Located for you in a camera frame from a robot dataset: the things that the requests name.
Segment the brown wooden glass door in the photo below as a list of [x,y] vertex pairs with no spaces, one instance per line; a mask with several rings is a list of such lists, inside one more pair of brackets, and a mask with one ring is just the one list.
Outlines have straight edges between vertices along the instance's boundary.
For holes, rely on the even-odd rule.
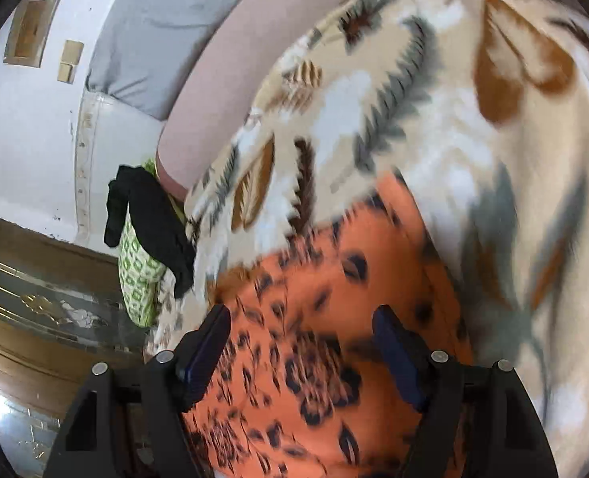
[[0,445],[17,476],[44,473],[91,366],[141,365],[144,338],[115,258],[0,218]]

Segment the gold framed wall picture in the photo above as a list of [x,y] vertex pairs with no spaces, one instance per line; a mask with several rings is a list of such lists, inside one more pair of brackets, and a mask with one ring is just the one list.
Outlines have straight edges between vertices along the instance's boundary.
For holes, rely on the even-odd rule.
[[6,65],[41,67],[45,44],[60,0],[21,0],[4,50]]

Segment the beige leaf-print fleece blanket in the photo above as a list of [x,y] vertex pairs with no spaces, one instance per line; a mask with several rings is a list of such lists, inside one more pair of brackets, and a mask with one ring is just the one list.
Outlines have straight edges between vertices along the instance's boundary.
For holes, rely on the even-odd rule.
[[394,173],[448,272],[472,349],[507,359],[563,477],[589,474],[589,49],[550,0],[348,0],[270,70],[191,188],[193,288],[172,349],[265,257]]

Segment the black cloth garment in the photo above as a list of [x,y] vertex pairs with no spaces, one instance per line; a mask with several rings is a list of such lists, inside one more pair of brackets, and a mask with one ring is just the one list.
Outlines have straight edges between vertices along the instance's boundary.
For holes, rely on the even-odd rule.
[[171,270],[176,279],[174,298],[181,299],[194,284],[196,248],[156,177],[142,166],[120,165],[109,183],[106,210],[104,244],[118,246],[130,217],[140,245]]

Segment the grey pillow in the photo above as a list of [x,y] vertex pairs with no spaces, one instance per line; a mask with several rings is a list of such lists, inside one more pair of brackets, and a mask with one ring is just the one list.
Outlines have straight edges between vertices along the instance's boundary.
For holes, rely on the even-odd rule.
[[165,120],[214,32],[240,0],[115,0],[86,89]]

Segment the beige wall switch plate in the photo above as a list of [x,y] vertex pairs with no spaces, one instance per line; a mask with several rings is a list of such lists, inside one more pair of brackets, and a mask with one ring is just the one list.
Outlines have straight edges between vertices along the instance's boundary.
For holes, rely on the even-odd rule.
[[84,44],[79,41],[67,40],[64,42],[60,57],[57,80],[62,83],[72,84],[77,66],[82,58]]

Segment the green white patterned pillow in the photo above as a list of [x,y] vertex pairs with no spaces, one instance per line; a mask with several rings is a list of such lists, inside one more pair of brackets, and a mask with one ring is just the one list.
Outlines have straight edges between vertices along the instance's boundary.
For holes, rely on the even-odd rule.
[[[168,196],[176,216],[180,218],[176,205],[169,194]],[[157,287],[165,273],[172,272],[140,245],[130,217],[126,218],[123,233],[115,249],[118,251],[118,278],[127,313],[137,326],[150,327],[157,315],[154,306]]]

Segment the orange black floral garment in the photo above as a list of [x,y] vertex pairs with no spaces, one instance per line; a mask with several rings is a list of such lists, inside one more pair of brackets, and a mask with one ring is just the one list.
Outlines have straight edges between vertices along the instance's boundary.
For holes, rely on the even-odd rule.
[[448,272],[394,173],[261,260],[224,301],[231,334],[184,417],[219,477],[396,474],[420,416],[374,344],[380,306],[431,349],[472,361]]

